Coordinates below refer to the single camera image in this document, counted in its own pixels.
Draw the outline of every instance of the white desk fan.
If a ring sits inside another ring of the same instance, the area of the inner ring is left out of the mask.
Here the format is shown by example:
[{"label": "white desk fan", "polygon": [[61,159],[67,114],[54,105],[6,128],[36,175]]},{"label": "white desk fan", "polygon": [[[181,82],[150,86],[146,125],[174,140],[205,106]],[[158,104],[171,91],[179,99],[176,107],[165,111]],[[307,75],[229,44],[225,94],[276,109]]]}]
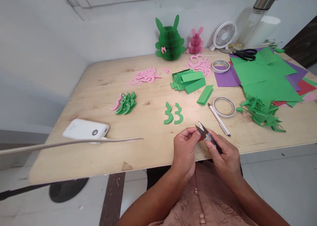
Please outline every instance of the white desk fan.
[{"label": "white desk fan", "polygon": [[237,33],[237,26],[232,21],[226,21],[221,23],[212,33],[213,44],[210,46],[210,50],[214,51],[215,48],[228,49],[228,45],[231,43],[232,38]]}]

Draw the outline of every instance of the person's left hand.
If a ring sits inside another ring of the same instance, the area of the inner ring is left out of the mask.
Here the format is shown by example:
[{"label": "person's left hand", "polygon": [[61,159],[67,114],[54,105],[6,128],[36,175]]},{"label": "person's left hand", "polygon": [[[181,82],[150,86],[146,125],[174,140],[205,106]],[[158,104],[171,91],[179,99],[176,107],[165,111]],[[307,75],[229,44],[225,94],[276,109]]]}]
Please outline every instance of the person's left hand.
[{"label": "person's left hand", "polygon": [[196,127],[186,128],[174,138],[174,157],[171,169],[189,180],[195,172],[195,145],[203,137]]}]

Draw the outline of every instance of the roll of tape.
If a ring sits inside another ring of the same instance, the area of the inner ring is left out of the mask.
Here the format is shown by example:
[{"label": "roll of tape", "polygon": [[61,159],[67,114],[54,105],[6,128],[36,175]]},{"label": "roll of tape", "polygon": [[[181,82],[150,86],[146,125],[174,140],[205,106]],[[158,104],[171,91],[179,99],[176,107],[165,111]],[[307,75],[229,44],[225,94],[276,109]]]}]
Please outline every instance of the roll of tape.
[{"label": "roll of tape", "polygon": [[[232,113],[229,114],[229,115],[220,113],[220,112],[217,110],[217,108],[215,107],[215,102],[218,101],[218,100],[225,100],[225,101],[229,102],[229,104],[232,106]],[[215,111],[217,112],[217,114],[220,115],[220,116],[222,116],[222,117],[231,117],[231,116],[233,116],[233,115],[235,114],[235,110],[236,110],[235,105],[233,104],[233,102],[232,102],[230,99],[225,98],[225,97],[217,97],[217,98],[213,101],[212,107],[215,109]]]},{"label": "roll of tape", "polygon": [[[222,64],[222,65],[224,65],[226,67],[226,69],[224,69],[224,70],[217,69],[217,67],[214,66],[215,64]],[[215,61],[215,62],[213,62],[211,64],[211,69],[215,73],[224,73],[224,72],[228,71],[229,68],[230,68],[230,64],[227,61],[224,61],[224,60],[217,60],[217,61]]]}]

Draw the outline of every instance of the green paper rabbit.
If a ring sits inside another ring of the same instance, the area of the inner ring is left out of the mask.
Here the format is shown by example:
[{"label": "green paper rabbit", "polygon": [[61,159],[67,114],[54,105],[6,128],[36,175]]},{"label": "green paper rabbit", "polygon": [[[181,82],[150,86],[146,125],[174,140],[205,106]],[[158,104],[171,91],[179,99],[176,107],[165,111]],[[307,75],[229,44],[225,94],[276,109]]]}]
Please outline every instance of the green paper rabbit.
[{"label": "green paper rabbit", "polygon": [[177,31],[179,16],[176,16],[174,26],[163,27],[159,19],[155,18],[155,21],[160,32],[159,42],[155,44],[155,47],[158,49],[156,55],[169,61],[178,59],[186,50],[182,46],[185,40],[180,37]]}]

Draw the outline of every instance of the brown floor strip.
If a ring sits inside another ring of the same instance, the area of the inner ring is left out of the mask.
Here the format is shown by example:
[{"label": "brown floor strip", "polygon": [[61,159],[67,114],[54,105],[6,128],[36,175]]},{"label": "brown floor strip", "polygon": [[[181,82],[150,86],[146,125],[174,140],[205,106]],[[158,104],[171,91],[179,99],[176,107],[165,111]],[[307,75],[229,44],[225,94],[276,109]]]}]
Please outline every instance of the brown floor strip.
[{"label": "brown floor strip", "polygon": [[125,172],[110,174],[99,226],[115,226],[120,217]]}]

